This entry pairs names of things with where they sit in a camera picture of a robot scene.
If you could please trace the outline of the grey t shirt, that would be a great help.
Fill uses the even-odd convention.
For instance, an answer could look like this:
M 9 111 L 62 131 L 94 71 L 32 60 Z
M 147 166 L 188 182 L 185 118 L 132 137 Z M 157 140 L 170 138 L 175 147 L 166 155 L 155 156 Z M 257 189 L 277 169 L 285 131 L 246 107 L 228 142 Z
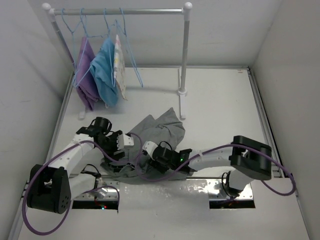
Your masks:
M 134 128 L 131 129 L 134 146 L 124 150 L 124 157 L 120 160 L 124 163 L 111 162 L 103 159 L 100 166 L 112 178 L 125 183 L 141 184 L 142 182 L 160 180 L 162 177 L 168 176 L 170 179 L 184 179 L 184 175 L 179 173 L 177 177 L 172 176 L 172 170 L 166 170 L 161 173 L 150 165 L 151 157 L 142 154 L 138 157 L 140 151 L 140 142 L 144 144 L 151 141 L 167 149 L 175 150 L 185 136 L 185 128 L 183 123 L 178 119 L 173 107 L 158 118 L 154 118 L 151 114 L 146 116 Z

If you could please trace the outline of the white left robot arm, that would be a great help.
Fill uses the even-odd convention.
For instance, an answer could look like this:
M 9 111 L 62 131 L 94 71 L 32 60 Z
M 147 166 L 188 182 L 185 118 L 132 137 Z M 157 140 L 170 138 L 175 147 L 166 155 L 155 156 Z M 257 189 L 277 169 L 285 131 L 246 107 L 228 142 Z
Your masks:
M 77 176 L 71 173 L 83 157 L 98 148 L 111 162 L 124 157 L 124 149 L 132 147 L 131 136 L 118 130 L 112 123 L 96 117 L 89 126 L 81 127 L 70 144 L 44 165 L 36 164 L 30 171 L 25 203 L 29 208 L 63 214 L 71 201 L 97 187 L 100 174 L 82 170 Z

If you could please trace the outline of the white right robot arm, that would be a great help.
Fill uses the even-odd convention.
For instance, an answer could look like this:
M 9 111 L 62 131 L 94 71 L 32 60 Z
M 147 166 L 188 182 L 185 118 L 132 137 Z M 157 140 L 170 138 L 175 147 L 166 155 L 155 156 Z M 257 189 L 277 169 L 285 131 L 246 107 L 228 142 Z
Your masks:
M 239 197 L 252 181 L 272 178 L 272 164 L 268 160 L 271 147 L 242 135 L 234 136 L 230 146 L 216 150 L 175 151 L 152 141 L 145 142 L 142 149 L 149 156 L 148 164 L 162 174 L 171 170 L 190 176 L 208 168 L 232 167 L 223 173 L 220 183 L 223 195 L 230 199 Z

